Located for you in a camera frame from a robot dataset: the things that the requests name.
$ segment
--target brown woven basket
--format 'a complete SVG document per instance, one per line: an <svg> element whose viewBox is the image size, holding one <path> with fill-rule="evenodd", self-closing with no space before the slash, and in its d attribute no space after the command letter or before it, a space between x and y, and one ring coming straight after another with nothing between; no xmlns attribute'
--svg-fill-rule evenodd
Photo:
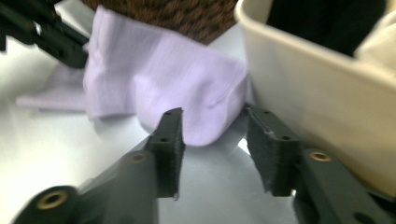
<svg viewBox="0 0 396 224"><path fill-rule="evenodd" d="M208 44L235 24L237 0L81 0Z"/></svg>

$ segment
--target white container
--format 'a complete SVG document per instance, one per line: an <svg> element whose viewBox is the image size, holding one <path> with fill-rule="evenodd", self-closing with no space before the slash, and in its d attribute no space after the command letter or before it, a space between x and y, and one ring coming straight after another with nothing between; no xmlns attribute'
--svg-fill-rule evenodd
<svg viewBox="0 0 396 224"><path fill-rule="evenodd" d="M271 4L240 0L235 9L257 103L369 187L396 196L396 77L264 25Z"/></svg>

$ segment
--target white table surface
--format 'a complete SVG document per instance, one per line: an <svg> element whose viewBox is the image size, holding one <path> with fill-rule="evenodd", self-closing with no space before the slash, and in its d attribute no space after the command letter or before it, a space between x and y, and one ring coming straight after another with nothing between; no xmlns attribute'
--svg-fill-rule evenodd
<svg viewBox="0 0 396 224"><path fill-rule="evenodd" d="M93 13L79 2L58 9L90 32ZM7 53L0 53L0 223L12 223L41 190L81 186L149 135L135 116L89 121L79 113L17 107L15 97L42 88L58 62L8 40ZM245 61L237 25L210 46ZM253 162L238 146L246 124L242 115L211 146L187 147L180 199L160 200L160 223L296 223L290 198L264 194Z"/></svg>

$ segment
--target white cloth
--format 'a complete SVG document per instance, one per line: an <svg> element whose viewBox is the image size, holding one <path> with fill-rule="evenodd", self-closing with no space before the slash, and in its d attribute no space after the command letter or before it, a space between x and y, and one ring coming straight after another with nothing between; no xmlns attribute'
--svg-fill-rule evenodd
<svg viewBox="0 0 396 224"><path fill-rule="evenodd" d="M355 51L355 57L396 75L396 11L376 24Z"/></svg>

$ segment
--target black object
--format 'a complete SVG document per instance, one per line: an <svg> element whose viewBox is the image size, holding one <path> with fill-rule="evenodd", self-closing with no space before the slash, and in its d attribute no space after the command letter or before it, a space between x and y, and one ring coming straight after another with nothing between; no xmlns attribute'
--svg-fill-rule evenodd
<svg viewBox="0 0 396 224"><path fill-rule="evenodd" d="M301 148L295 134L267 110L253 107L248 113L247 147L264 187L275 196L290 196L295 189L301 224L392 223L333 154Z"/></svg>
<svg viewBox="0 0 396 224"><path fill-rule="evenodd" d="M353 56L385 8L386 0L274 0L267 24Z"/></svg>
<svg viewBox="0 0 396 224"><path fill-rule="evenodd" d="M54 4L60 0L0 0L0 50L6 36L25 45L38 45L62 63L83 68L88 58L82 48L88 38L62 22Z"/></svg>
<svg viewBox="0 0 396 224"><path fill-rule="evenodd" d="M70 186L31 200L15 224L155 224L157 198L178 195L185 145L180 108L166 112L157 130L78 194Z"/></svg>

